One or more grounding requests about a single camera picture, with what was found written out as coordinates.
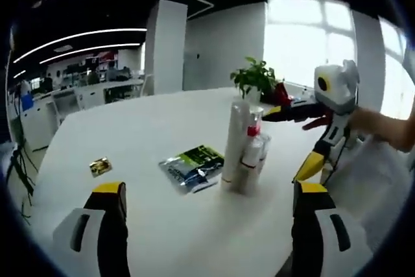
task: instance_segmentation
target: white pillar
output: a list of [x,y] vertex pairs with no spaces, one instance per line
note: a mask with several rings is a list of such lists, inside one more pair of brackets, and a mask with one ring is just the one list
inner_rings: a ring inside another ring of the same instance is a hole
[[147,21],[145,74],[154,75],[154,94],[183,90],[187,5],[159,0]]
[[380,112],[385,88],[385,46],[379,19],[352,10],[356,33],[359,106]]

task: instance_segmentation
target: plastic package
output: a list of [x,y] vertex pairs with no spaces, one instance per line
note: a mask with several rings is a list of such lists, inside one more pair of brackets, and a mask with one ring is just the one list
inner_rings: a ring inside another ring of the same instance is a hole
[[223,168],[222,155],[201,145],[159,163],[181,193],[196,193],[217,183],[212,179]]

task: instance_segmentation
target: robot eye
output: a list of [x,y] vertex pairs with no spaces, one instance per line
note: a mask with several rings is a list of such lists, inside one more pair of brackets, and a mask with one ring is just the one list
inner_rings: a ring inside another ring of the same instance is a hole
[[327,91],[327,83],[326,83],[326,81],[324,80],[324,78],[319,77],[319,78],[317,79],[317,83],[318,83],[318,86],[320,87],[320,89],[321,89],[321,90],[323,90],[323,91]]

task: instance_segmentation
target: white wall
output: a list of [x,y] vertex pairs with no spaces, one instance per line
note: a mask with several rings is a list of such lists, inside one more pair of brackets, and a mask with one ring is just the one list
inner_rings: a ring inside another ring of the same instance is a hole
[[154,75],[154,94],[183,90],[187,5],[160,0],[147,21],[145,71]]
[[359,106],[380,112],[385,86],[385,46],[378,19],[352,10],[357,67],[361,83]]
[[141,49],[118,50],[118,69],[124,66],[131,69],[133,77],[138,77],[140,67]]
[[187,22],[184,90],[232,86],[229,75],[262,59],[265,3],[238,6]]

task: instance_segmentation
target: red cap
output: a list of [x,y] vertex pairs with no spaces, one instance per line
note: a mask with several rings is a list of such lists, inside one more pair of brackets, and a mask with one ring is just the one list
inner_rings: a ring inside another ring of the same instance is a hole
[[259,125],[249,126],[247,134],[248,136],[257,136],[259,134]]

